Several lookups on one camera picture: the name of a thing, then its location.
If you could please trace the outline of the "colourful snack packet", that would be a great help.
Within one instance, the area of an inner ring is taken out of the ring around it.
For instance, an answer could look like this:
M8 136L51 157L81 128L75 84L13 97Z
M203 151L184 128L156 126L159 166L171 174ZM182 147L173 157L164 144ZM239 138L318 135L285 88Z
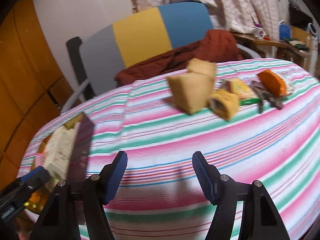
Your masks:
M240 106L261 102L255 91L238 77L222 80L220 88L237 95Z

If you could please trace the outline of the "white red mug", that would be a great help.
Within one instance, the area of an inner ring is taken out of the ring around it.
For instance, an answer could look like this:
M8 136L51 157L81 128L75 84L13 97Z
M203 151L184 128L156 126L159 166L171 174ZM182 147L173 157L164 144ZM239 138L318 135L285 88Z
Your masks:
M263 40L266 36L266 33L265 33L264 29L261 27L253 27L253 35L256 38Z

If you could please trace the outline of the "yellow sponge block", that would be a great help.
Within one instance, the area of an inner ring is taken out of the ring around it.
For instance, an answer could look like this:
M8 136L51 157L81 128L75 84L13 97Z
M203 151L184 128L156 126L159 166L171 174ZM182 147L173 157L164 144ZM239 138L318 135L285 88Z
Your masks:
M176 106L188 114L194 114L206 107L215 77L215 63L191 59L186 73L167 77Z

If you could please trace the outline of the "beige cardboard box with barcode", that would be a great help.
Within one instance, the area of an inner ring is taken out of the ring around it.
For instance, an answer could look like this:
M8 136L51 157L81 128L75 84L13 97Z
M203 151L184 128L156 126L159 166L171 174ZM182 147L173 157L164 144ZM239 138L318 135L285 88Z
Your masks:
M77 129L61 126L52 133L45 147L43 167L56 179L66 179Z

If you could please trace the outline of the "grey yellow blue chair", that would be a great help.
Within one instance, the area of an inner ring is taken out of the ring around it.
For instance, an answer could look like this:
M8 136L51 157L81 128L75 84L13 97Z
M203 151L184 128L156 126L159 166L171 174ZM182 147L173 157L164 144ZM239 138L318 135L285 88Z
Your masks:
M138 12L88 38L70 39L66 46L80 86L61 112L71 109L81 94L90 99L118 87L114 77L120 71L200 41L212 29L204 4L180 2Z

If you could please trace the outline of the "dark metal pliers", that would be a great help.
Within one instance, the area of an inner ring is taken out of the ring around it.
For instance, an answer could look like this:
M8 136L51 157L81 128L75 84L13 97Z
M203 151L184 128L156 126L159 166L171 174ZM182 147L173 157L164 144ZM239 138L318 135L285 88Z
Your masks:
M264 111L264 101L268 101L271 105L271 107L274 107L278 110L283 109L283 102L281 98L275 97L273 94L271 94L262 83L258 81L252 81L249 85L250 88L255 92L257 97L259 98L258 102L258 111L259 113L263 113Z

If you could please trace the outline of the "yellow rolled cloth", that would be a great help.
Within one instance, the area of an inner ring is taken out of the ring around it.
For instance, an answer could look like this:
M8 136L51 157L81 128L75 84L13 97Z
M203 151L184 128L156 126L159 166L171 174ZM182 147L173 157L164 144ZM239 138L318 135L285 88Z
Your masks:
M239 97L224 89L217 89L209 96L208 106L213 113L229 121L238 111Z

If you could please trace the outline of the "striped tablecloth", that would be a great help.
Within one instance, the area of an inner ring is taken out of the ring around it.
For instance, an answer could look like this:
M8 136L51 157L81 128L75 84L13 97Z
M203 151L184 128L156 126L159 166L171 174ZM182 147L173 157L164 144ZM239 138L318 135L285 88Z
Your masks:
M220 63L217 79L249 84L270 69L287 77L293 93L282 109L242 106L225 121L204 108L177 109L165 76L136 81L77 106L44 125L31 140L18 174L31 169L41 142L80 113L94 124L87 174L100 172L119 151L128 165L117 195L105 207L116 239L204 239L215 207L208 202L191 158L235 181L260 180L291 239L299 239L319 215L319 81L289 61L255 59Z

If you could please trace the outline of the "golden tray box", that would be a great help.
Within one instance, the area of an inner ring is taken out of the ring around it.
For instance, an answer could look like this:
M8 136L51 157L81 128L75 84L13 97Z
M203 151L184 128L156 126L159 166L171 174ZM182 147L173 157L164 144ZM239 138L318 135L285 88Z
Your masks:
M77 183L86 179L88 155L91 147L91 140L94 132L94 124L89 117L84 113L80 113L73 117L71 120L58 126L66 126L68 129L77 129L76 138L72 156L69 162L67 171L67 178L65 179L68 183ZM31 169L42 166L46 158L45 147L48 143L52 133L58 128L55 128L49 135L41 142L38 152L35 155L35 159L31 166ZM38 189L31 195L31 198L24 204L26 209L32 213L39 214L49 195L51 194L55 185L61 179L56 179L51 176L51 179L43 187Z

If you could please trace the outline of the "dark red jacket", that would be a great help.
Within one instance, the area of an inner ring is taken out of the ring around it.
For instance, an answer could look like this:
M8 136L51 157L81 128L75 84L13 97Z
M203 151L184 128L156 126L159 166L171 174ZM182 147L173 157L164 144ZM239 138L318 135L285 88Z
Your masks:
M121 70L115 75L114 81L119 86L125 86L137 80L146 80L182 70L193 58L213 63L244 59L232 33L226 30L210 29L199 41L167 51Z

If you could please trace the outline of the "wooden side desk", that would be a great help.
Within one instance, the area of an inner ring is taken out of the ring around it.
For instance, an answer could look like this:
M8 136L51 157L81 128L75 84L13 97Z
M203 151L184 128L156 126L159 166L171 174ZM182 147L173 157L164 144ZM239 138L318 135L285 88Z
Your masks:
M255 50L262 57L288 60L311 74L315 74L318 57L317 39L303 29L292 26L291 37L306 44L309 48L308 51L299 50L289 43L275 38L258 39L249 34L234 33L233 35L238 42Z

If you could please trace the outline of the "orange pouch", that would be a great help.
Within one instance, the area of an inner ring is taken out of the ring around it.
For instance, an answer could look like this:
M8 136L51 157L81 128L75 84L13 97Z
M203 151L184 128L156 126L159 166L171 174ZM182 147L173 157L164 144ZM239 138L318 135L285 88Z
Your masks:
M262 85L275 97L282 97L287 95L287 86L284 80L267 69L257 74Z

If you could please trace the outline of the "blue water jug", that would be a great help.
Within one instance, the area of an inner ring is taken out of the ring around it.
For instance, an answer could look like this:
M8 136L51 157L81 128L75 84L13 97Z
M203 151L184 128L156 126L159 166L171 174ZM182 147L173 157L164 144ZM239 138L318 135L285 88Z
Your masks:
M291 38L291 27L287 22L281 20L279 22L279 39L284 40L286 38Z

